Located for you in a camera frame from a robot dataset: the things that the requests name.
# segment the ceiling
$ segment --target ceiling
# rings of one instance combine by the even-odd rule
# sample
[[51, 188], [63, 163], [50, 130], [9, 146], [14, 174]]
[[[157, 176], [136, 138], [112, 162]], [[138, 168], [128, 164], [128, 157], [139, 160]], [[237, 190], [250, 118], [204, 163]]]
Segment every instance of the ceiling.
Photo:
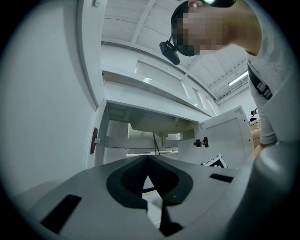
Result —
[[[171, 35], [171, 16], [182, 1], [178, 0], [108, 0], [102, 30], [102, 42], [148, 52], [165, 61], [159, 43]], [[242, 48], [230, 45], [217, 52], [199, 56], [179, 54], [180, 64], [173, 65], [202, 85], [216, 102], [247, 88], [248, 77], [228, 86], [247, 69]]]

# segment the fluorescent light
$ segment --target fluorescent light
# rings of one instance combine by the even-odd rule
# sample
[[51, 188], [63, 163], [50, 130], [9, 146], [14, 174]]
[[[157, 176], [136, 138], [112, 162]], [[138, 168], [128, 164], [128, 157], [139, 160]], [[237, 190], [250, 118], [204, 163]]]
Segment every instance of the fluorescent light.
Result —
[[241, 80], [247, 74], [248, 74], [248, 71], [244, 72], [241, 76], [239, 76], [238, 78], [234, 79], [232, 82], [228, 83], [228, 86], [230, 87], [231, 85], [235, 84], [238, 80]]

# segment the gray t-shirt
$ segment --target gray t-shirt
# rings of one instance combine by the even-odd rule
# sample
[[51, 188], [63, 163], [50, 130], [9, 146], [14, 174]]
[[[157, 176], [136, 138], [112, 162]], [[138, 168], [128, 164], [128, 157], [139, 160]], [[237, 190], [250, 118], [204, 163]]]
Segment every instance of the gray t-shirt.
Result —
[[[247, 53], [247, 63], [274, 95], [289, 77], [298, 74], [297, 60], [284, 34], [270, 15], [257, 2], [244, 1], [256, 14], [262, 30], [261, 49], [257, 56]], [[250, 79], [249, 86], [260, 116], [260, 141], [263, 144], [274, 143], [277, 141], [276, 134], [262, 109], [268, 100], [257, 92]]]

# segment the person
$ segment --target person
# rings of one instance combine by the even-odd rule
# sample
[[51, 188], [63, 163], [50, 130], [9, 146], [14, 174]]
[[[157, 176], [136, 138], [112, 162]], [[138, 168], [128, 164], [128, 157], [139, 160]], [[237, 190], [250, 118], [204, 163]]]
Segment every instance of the person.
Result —
[[[254, 0], [236, 0], [231, 7], [213, 7], [204, 0], [187, 2], [188, 12], [177, 22], [177, 37], [193, 50], [220, 50], [230, 44], [246, 51], [247, 64], [274, 95], [290, 77], [299, 74], [296, 57], [270, 15]], [[260, 144], [252, 157], [278, 140], [263, 111], [268, 99], [249, 80], [261, 121]]]

